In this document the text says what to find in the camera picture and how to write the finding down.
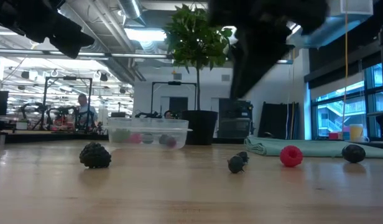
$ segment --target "window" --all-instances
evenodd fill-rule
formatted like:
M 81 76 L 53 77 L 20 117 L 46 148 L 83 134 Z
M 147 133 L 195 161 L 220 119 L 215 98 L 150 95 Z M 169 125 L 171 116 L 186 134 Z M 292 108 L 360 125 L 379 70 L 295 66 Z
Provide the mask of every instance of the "window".
M 350 124 L 363 124 L 364 134 L 369 138 L 381 136 L 375 117 L 367 117 L 366 114 L 383 111 L 382 64 L 365 69 L 364 79 L 366 81 L 346 87 L 345 104 L 345 88 L 312 101 L 313 138 L 327 137 L 330 132 L 341 131 L 343 126 L 348 130 Z

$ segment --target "yellow cord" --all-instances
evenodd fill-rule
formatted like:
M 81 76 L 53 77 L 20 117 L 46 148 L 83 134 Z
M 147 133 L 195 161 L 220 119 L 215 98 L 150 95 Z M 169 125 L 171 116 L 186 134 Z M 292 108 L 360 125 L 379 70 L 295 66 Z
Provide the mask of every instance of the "yellow cord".
M 345 106 L 346 106 L 346 87 L 348 86 L 348 73 L 349 73 L 349 60 L 348 60 L 348 0 L 345 1 L 345 89 L 343 93 L 343 111 L 342 111 L 342 138 L 343 137 L 343 128 L 345 121 Z
M 293 49 L 293 52 L 292 52 L 292 89 L 294 88 L 294 80 L 295 80 L 295 66 L 294 66 L 294 63 L 295 63 L 295 48 Z M 292 118 L 291 118 L 291 135 L 290 135 L 290 139 L 292 139 L 292 136 L 293 136 L 293 111 L 294 111 L 294 105 L 295 105 L 295 102 L 292 101 Z

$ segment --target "desk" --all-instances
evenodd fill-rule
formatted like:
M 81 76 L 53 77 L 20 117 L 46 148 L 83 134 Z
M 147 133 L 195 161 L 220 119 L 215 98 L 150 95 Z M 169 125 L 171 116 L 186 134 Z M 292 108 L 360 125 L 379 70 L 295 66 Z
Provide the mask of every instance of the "desk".
M 0 151 L 0 224 L 383 223 L 383 159 L 306 158 L 288 169 L 242 145 L 115 148 L 109 169 L 85 169 L 86 141 L 7 144 Z

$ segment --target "potted tree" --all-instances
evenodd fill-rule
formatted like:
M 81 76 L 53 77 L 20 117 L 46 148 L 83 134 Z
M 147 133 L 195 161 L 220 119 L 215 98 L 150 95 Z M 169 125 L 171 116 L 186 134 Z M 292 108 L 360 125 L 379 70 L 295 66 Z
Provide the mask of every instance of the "potted tree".
M 172 21 L 164 28 L 167 36 L 168 52 L 172 53 L 175 66 L 184 66 L 196 70 L 197 110 L 182 112 L 182 119 L 189 121 L 187 144 L 209 145 L 212 143 L 218 113 L 201 110 L 200 71 L 226 62 L 224 49 L 229 45 L 231 29 L 208 25 L 208 13 L 205 9 L 192 9 L 186 5 L 177 7 Z

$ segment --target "small black toy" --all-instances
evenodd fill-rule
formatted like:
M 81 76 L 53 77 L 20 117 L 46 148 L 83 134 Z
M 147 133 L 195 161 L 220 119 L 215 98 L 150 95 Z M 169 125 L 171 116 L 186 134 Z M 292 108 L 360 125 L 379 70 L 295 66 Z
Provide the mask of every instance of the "small black toy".
M 144 144 L 152 144 L 154 142 L 154 137 L 152 133 L 145 133 L 142 136 L 142 142 Z
M 80 162 L 89 168 L 104 168 L 110 165 L 111 155 L 101 144 L 91 142 L 81 151 Z
M 237 174 L 240 171 L 244 172 L 244 170 L 242 169 L 243 166 L 244 166 L 244 161 L 242 160 L 242 157 L 240 156 L 233 156 L 230 160 L 228 160 L 229 170 L 233 174 Z
M 362 147 L 355 144 L 350 144 L 342 149 L 342 156 L 348 162 L 357 163 L 363 161 L 364 158 L 366 158 L 366 152 Z
M 167 138 L 169 137 L 168 134 L 163 134 L 160 136 L 159 143 L 160 144 L 166 144 L 167 143 Z
M 242 158 L 242 161 L 244 162 L 244 165 L 248 164 L 249 157 L 248 157 L 247 152 L 244 152 L 244 151 L 243 152 L 239 152 L 236 155 Z

